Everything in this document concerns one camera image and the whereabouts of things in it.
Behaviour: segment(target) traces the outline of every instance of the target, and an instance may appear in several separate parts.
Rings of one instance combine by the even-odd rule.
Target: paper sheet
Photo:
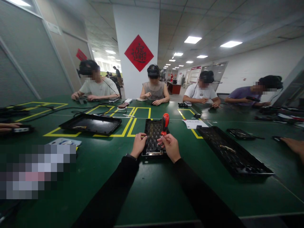
[[[202,127],[209,127],[207,124],[205,124],[201,120],[183,120],[187,126],[188,129],[196,129],[196,126],[202,126]]]

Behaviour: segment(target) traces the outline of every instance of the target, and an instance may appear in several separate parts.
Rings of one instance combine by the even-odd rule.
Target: woman
[[[148,67],[149,82],[142,84],[140,99],[154,100],[153,105],[160,105],[170,100],[169,92],[164,82],[159,81],[160,71],[156,64]]]

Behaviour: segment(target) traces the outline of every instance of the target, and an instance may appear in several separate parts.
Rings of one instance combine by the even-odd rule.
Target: red decoration
[[[142,38],[137,37],[130,44],[126,52],[124,53],[127,58],[133,63],[135,68],[141,72],[142,69],[153,59],[154,55],[149,50]]]
[[[78,49],[78,52],[76,54],[76,57],[78,59],[80,59],[80,61],[84,61],[84,60],[87,60],[88,58],[86,57],[86,55],[80,50]]]

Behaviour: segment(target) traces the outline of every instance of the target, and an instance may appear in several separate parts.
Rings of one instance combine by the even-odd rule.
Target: white t-shirt
[[[218,97],[211,85],[208,86],[207,88],[200,89],[198,84],[190,85],[187,88],[185,95],[194,99],[201,99],[201,98],[213,99]]]
[[[109,78],[103,77],[104,81],[102,83],[96,83],[93,80],[87,79],[85,83],[80,88],[80,92],[92,93],[95,96],[108,96],[112,94],[118,94],[118,89],[116,84]]]

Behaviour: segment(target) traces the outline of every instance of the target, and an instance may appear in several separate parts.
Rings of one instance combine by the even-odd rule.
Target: red screwdriver
[[[161,135],[166,135],[167,134],[167,130],[168,130],[168,125],[169,125],[169,114],[168,113],[165,113],[162,116],[161,123],[162,123],[162,132],[161,132]]]

